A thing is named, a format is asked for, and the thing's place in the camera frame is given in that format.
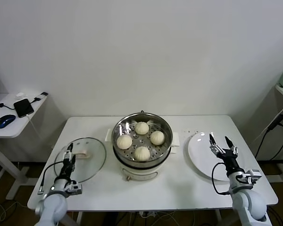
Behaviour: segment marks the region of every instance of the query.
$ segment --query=wire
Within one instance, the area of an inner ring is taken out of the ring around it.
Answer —
[[[3,210],[3,213],[0,215],[0,221],[1,221],[1,222],[5,220],[5,218],[6,218],[6,212],[7,212],[10,208],[12,208],[13,205],[17,205],[17,204],[18,204],[19,206],[23,207],[23,208],[27,208],[27,206],[22,205],[22,204],[19,203],[18,201],[15,201],[13,204],[11,204],[6,210],[5,210],[5,209],[3,208],[3,206],[0,204],[0,207],[1,207],[2,210]]]
[[[283,144],[282,144],[280,150],[270,160],[273,160],[275,157],[277,157],[277,155],[282,151],[282,149],[283,149]]]
[[[127,215],[127,212],[118,220],[118,222],[116,222],[116,224],[115,224],[115,226],[117,226],[118,225],[118,223],[119,222],[121,222],[122,221],[122,219],[124,219],[124,217]]]
[[[1,207],[2,210],[3,210],[3,213],[2,213],[1,216],[0,216],[0,224],[2,224],[3,222],[5,222],[5,221],[7,221],[9,218],[11,218],[11,216],[16,212],[17,205],[19,205],[19,206],[21,206],[21,207],[24,207],[24,208],[27,208],[27,206],[22,205],[22,204],[19,203],[18,201],[12,200],[12,201],[14,201],[14,203],[11,204],[7,209],[4,209],[4,207],[3,207],[2,205],[3,205],[4,203],[8,202],[8,201],[11,201],[11,200],[5,200],[4,202],[2,202],[2,203],[0,204],[0,207]],[[12,208],[13,206],[15,206],[15,208],[13,209],[12,213],[11,213],[8,217],[6,217],[7,211],[8,211],[10,208]]]
[[[257,152],[256,152],[256,154],[255,154],[255,158],[257,158],[257,156],[258,156],[258,154],[259,154],[260,148],[261,148],[261,146],[262,146],[262,144],[263,144],[263,141],[264,141],[265,136],[267,135],[267,133],[269,133],[269,130],[266,130],[266,132],[265,132],[265,134],[264,134],[264,136],[263,136],[263,138],[262,138],[262,140],[261,140],[261,143],[260,143],[260,145],[259,145],[259,147],[258,147],[258,150],[257,150]]]
[[[272,122],[281,114],[282,111],[283,111],[283,109],[274,117],[273,120],[271,120],[269,125],[266,126],[255,139],[253,139],[253,141],[250,143],[250,145],[252,145],[265,132],[265,130],[267,130],[267,128],[270,126],[270,124],[272,124]]]
[[[195,222],[196,222],[196,216],[195,216],[195,212],[193,211],[193,224],[192,224],[192,226],[195,226]]]
[[[174,217],[175,211],[170,212],[170,214]]]
[[[47,171],[50,167],[52,167],[52,166],[54,166],[54,165],[56,165],[56,164],[59,164],[59,163],[63,163],[63,161],[54,162],[53,164],[50,164],[50,165],[44,170],[43,178],[42,178],[42,181],[41,181],[40,186],[43,186],[43,185],[44,185],[44,180],[45,180],[45,173],[46,173],[46,171]]]
[[[267,209],[267,212],[272,214],[274,216],[274,218],[278,221],[278,225],[279,226],[283,226],[279,220],[279,218],[275,215],[275,213],[273,213],[270,209]]]
[[[212,170],[212,184],[213,184],[213,187],[214,187],[214,190],[217,194],[220,194],[220,195],[228,195],[230,194],[229,192],[218,192],[217,189],[216,189],[216,186],[215,186],[215,182],[214,182],[214,170],[216,168],[216,166],[218,165],[225,165],[223,162],[218,162],[214,167],[213,167],[213,170]]]
[[[131,226],[134,226],[135,220],[136,220],[136,216],[137,216],[137,212],[135,212],[134,218],[133,218],[133,222]]]
[[[41,135],[40,135],[39,132],[37,131],[36,127],[34,126],[33,122],[31,121],[30,117],[28,116],[28,114],[27,114],[26,116],[27,116],[29,122],[31,123],[31,125],[33,126],[33,129],[34,129],[34,131],[36,132],[36,134],[37,134],[37,136],[39,137],[39,139],[40,139],[41,141],[43,141],[43,138],[41,137]]]
[[[3,107],[8,108],[9,110],[14,110],[14,108],[8,107],[8,106],[6,106],[6,105],[3,105]]]
[[[269,206],[269,207],[267,208],[267,210],[269,210],[270,212],[272,212],[272,213],[274,214],[274,216],[275,216],[276,218],[278,218],[278,219],[281,221],[282,224],[279,223],[279,225],[282,225],[282,226],[283,226],[283,220],[282,220],[282,218],[280,217],[280,215],[277,213],[277,211],[275,211],[271,206]]]
[[[130,213],[130,220],[129,220],[128,226],[130,226],[130,224],[131,224],[131,217],[132,217],[132,213]]]
[[[239,180],[239,175],[237,175],[235,178],[236,178],[236,180],[237,180],[239,183],[249,185],[248,182]]]
[[[14,108],[8,107],[8,106],[4,105],[4,103],[0,103],[0,107],[6,107],[6,108],[8,108],[10,110],[14,110]]]
[[[167,213],[167,212],[160,212],[160,213],[164,213],[164,215],[163,216],[160,216],[153,224],[151,224],[150,226],[154,226],[160,219],[162,219],[163,217],[165,217],[165,216],[167,216],[167,215],[169,215],[172,219],[173,219],[173,221],[177,224],[177,226],[180,226],[179,225],[179,223],[175,220],[175,218],[171,215],[171,214],[169,214],[169,213]]]

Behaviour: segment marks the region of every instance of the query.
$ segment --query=smartphone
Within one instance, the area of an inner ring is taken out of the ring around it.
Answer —
[[[34,112],[33,107],[28,101],[28,99],[23,99],[18,102],[15,102],[14,107],[19,118],[23,118],[27,114],[31,114]]]

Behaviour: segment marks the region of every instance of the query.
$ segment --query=blue mouse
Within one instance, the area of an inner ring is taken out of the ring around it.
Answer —
[[[13,114],[7,114],[0,118],[0,129],[9,125],[13,120],[15,120],[16,116]]]

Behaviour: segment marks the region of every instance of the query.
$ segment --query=steamed bun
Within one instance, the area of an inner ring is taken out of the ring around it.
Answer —
[[[134,156],[137,161],[147,161],[150,158],[151,154],[148,148],[142,146],[138,147],[135,150]]]
[[[155,131],[150,136],[150,141],[154,145],[162,145],[165,141],[165,135],[163,132]]]
[[[128,149],[132,145],[132,139],[129,135],[122,135],[117,139],[117,146],[120,149]]]
[[[140,121],[135,125],[135,132],[140,135],[145,135],[149,132],[149,126],[147,123]]]

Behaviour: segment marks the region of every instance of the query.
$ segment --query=floor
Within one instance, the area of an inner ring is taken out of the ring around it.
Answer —
[[[279,174],[280,170],[275,164],[261,164],[261,168],[265,174],[275,175]],[[38,177],[43,169],[43,165],[33,165],[30,166],[28,171],[28,177]],[[4,173],[0,180],[0,203],[6,209],[14,201],[6,201],[5,196],[12,186],[14,179],[8,174]],[[283,220],[283,183],[272,184],[275,190],[279,202],[277,205],[273,206],[274,210],[280,215]],[[15,200],[23,205],[26,205],[33,191],[32,186],[21,187],[15,197]],[[144,219],[140,217],[139,214],[135,213],[105,213],[105,212],[88,212],[84,213],[81,221],[82,226],[110,226],[115,225],[114,222],[118,222],[118,226],[175,226],[176,223],[172,217],[178,222],[180,226],[214,226],[217,223],[216,215],[214,210],[198,210],[198,211],[176,211],[168,212],[170,215],[165,215],[165,213],[158,213],[158,216],[149,217]],[[232,213],[232,210],[222,210],[221,215],[225,217]],[[68,213],[71,217],[76,219],[77,213]],[[273,215],[270,216],[271,221],[274,226],[279,225]],[[38,217],[35,216],[34,212],[28,208],[21,206],[13,206],[6,212],[5,221],[1,222],[1,226],[23,226],[23,225],[34,225],[38,222]],[[241,226],[240,222],[236,222],[233,226]]]

